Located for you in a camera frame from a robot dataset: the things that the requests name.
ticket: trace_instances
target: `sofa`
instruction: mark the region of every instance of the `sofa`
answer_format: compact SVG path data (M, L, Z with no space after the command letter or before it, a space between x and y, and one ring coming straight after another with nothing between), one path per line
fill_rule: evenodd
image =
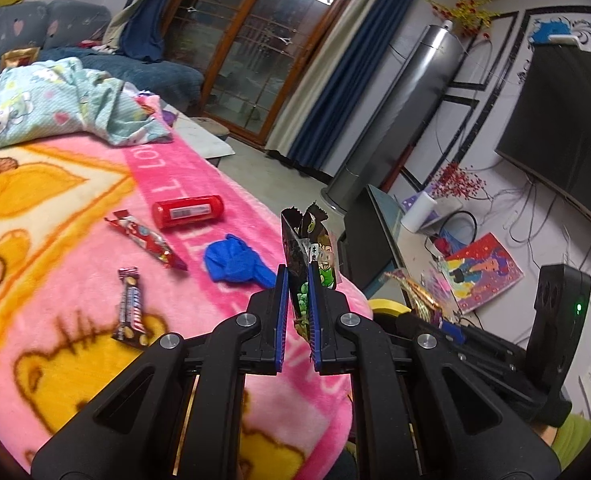
M180 111L197 105L204 77L194 68L170 61L149 63L119 54L98 54L77 46L83 40L101 40L110 21L106 7L75 0L0 7L0 58L9 50L39 46L40 61L78 57L84 68L105 70L159 95Z

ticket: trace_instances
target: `blue curtain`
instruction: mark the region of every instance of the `blue curtain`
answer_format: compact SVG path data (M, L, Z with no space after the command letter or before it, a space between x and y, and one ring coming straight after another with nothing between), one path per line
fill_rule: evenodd
M127 0L127 6L133 0ZM164 39L160 32L162 13L168 0L143 0L124 27L120 54L143 61L161 61Z
M381 61L413 0L376 0L288 153L320 169Z

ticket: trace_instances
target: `red cylindrical container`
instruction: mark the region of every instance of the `red cylindrical container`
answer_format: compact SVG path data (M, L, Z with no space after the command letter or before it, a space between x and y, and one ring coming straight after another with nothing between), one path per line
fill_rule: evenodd
M150 208L158 229L218 218L224 212L219 195L195 196L155 202Z

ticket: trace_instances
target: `silver bolt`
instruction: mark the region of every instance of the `silver bolt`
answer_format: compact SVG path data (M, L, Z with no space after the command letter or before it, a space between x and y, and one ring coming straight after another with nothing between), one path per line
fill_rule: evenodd
M432 348L435 348L437 346L437 339L435 339L435 336L431 334L420 334L418 336L418 344L422 348L431 350Z
M179 345L179 335L178 334L165 334L160 338L160 346L162 348L166 348L166 350L171 350Z
M348 312L339 317L339 322L346 326L355 326L360 324L360 317L353 312Z
M240 326L253 326L257 320L258 317L255 314L244 312L237 317L235 322Z

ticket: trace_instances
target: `television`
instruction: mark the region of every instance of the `television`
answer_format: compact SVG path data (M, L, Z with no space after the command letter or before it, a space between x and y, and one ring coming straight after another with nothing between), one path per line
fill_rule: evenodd
M534 46L496 153L591 219L591 52L559 44Z

